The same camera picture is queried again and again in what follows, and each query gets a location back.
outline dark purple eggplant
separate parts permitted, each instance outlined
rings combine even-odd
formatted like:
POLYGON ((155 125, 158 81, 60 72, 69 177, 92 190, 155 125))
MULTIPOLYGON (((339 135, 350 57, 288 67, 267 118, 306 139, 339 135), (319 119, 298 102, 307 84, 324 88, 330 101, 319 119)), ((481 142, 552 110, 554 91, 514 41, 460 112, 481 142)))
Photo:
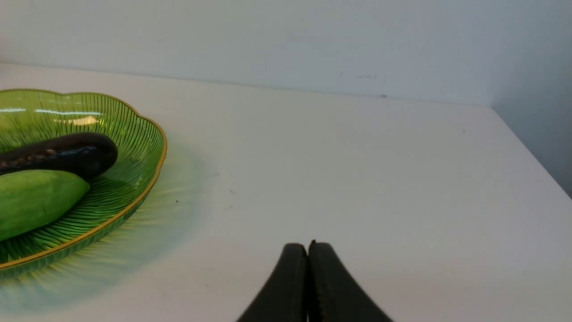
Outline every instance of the dark purple eggplant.
POLYGON ((111 168, 117 154, 115 142, 104 134, 68 134, 0 154, 0 175, 23 170, 60 170, 90 180, 111 168))

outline white wall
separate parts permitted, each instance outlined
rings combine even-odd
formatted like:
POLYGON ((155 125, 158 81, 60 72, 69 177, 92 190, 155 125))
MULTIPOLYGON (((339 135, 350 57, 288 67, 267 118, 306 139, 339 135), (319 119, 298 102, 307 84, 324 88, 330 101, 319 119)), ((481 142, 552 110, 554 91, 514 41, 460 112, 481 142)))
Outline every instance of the white wall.
POLYGON ((572 192, 571 17, 571 0, 0 0, 0 62, 492 105, 572 192))

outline green glass bowl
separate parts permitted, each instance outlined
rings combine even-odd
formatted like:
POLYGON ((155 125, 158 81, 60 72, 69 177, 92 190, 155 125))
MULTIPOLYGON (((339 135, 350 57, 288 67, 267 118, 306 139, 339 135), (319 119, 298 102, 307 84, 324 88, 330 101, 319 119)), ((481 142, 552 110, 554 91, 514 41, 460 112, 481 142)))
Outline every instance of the green glass bowl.
POLYGON ((86 131, 113 139, 117 162, 89 182, 91 190, 64 216, 0 241, 0 279, 48 266, 118 228, 149 194, 167 152, 161 127, 117 98, 36 89, 0 91, 0 152, 86 131))

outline gold bowl rim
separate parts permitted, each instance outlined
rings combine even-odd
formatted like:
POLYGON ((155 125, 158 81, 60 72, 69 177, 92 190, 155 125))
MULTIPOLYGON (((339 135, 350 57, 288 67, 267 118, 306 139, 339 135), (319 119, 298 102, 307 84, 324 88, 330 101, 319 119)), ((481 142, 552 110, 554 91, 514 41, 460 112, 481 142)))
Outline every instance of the gold bowl rim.
POLYGON ((103 93, 97 93, 97 92, 73 92, 73 93, 59 93, 59 92, 54 92, 54 91, 48 91, 45 89, 34 89, 34 88, 14 88, 14 89, 3 89, 0 90, 0 93, 5 93, 5 92, 17 92, 17 91, 26 91, 26 92, 43 92, 43 93, 49 93, 49 94, 54 94, 54 95, 58 95, 58 96, 70 96, 70 95, 100 95, 100 96, 105 96, 108 97, 110 99, 116 100, 118 102, 121 102, 123 105, 127 106, 134 114, 135 116, 139 117, 140 119, 146 120, 148 122, 150 122, 151 124, 153 124, 161 133, 161 136, 163 138, 163 148, 161 151, 161 157, 159 158, 159 162, 157 163, 157 167, 155 168, 155 173, 153 174, 153 177, 151 178, 151 181, 149 182, 149 184, 147 185, 147 187, 145 188, 145 190, 139 194, 139 196, 137 196, 137 198, 135 198, 135 200, 133 200, 132 203, 130 203, 129 205, 127 205, 123 210, 119 211, 116 215, 114 215, 113 217, 109 218, 107 221, 105 221, 104 223, 100 224, 99 226, 95 227, 94 229, 91 229, 90 231, 88 231, 85 234, 79 235, 78 237, 73 238, 70 241, 67 241, 61 245, 58 245, 56 247, 50 248, 48 250, 44 250, 43 252, 39 252, 36 254, 33 254, 31 256, 27 256, 24 258, 20 258, 18 260, 15 261, 11 261, 11 262, 7 262, 4 264, 0 264, 0 270, 5 270, 8 268, 12 268, 15 266, 19 266, 22 264, 25 264, 27 262, 32 262, 35 261, 39 258, 48 256, 52 253, 58 252, 62 249, 66 249, 68 247, 71 247, 87 238, 89 238, 90 236, 93 236, 94 234, 98 233, 99 231, 103 230, 104 228, 106 228, 107 226, 111 225, 113 222, 115 222, 116 220, 118 220, 119 218, 123 217, 128 211, 130 211, 131 209, 133 209, 137 204, 139 204, 139 202, 141 202, 141 200, 143 200, 143 198, 145 196, 147 196, 149 194, 149 192, 151 191, 151 189, 153 188, 153 186, 155 185, 155 183, 157 182, 157 179, 159 178, 159 174, 161 172, 161 167, 163 166, 163 162, 165 161, 165 157, 167 155, 167 137, 165 135, 165 131, 161 128, 161 126, 159 124, 157 124, 155 121, 153 121, 152 119, 149 119, 141 114, 139 114, 139 112, 137 112, 136 109, 133 108, 133 106, 131 106, 130 104, 128 104, 127 102, 118 99, 117 97, 108 95, 108 94, 103 94, 103 93))

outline green mango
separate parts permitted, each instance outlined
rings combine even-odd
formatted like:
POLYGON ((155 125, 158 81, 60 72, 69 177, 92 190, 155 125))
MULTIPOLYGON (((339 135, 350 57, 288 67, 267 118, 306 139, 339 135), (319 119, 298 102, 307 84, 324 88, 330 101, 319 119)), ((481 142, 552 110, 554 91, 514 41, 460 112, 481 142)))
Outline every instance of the green mango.
POLYGON ((0 175, 0 241, 55 221, 89 189, 82 178, 66 171, 25 170, 0 175))

